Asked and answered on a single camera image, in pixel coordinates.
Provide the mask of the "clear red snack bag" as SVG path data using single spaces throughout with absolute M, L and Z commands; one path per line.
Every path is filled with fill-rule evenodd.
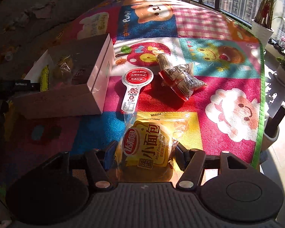
M 186 63 L 161 70 L 159 75 L 181 99 L 188 101 L 193 93 L 207 84 L 193 75 L 193 64 Z

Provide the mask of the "colourful cartoon play mat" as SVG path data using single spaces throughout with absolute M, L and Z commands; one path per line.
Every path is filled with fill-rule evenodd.
M 105 0 L 47 44 L 4 114 L 10 186 L 60 152 L 116 142 L 119 182 L 175 181 L 177 145 L 258 165 L 260 41 L 225 15 L 177 0 Z

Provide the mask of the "white plant pot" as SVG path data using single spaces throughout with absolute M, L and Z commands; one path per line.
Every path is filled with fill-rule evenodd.
M 251 25 L 252 25 L 251 28 L 252 34 L 259 39 L 259 41 L 263 46 L 263 49 L 265 49 L 270 37 L 274 33 L 274 30 L 261 26 L 260 24 L 256 23 L 254 19 L 251 20 Z

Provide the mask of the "pink cardboard box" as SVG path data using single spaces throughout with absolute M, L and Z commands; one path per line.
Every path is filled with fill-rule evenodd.
M 72 56 L 73 69 L 65 81 L 55 80 L 53 70 L 62 56 Z M 16 94 L 16 110 L 27 119 L 98 115 L 103 112 L 114 60 L 109 34 L 69 41 L 46 50 L 25 76 L 40 83 L 49 65 L 49 90 Z

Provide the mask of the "pink baby clothes pile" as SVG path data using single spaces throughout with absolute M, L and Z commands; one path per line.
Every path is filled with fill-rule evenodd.
M 49 19 L 52 15 L 52 9 L 55 7 L 55 1 L 49 1 L 45 4 L 35 4 L 33 7 L 26 9 L 25 14 L 28 17 L 36 19 Z

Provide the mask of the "yellow cheese stick packet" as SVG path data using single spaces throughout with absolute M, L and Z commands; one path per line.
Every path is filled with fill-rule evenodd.
M 46 65 L 42 71 L 40 76 L 40 91 L 48 91 L 49 90 L 49 65 Z

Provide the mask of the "bun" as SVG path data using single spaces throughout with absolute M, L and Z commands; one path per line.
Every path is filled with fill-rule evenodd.
M 65 81 L 70 77 L 74 63 L 72 56 L 62 56 L 53 70 L 53 78 L 59 81 Z
M 115 151 L 118 181 L 168 182 L 189 120 L 185 112 L 124 113 L 126 128 Z

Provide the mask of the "grey sofa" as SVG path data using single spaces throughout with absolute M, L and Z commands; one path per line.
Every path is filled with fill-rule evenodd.
M 0 79 L 19 78 L 38 58 L 46 40 L 104 0 L 2 0 Z

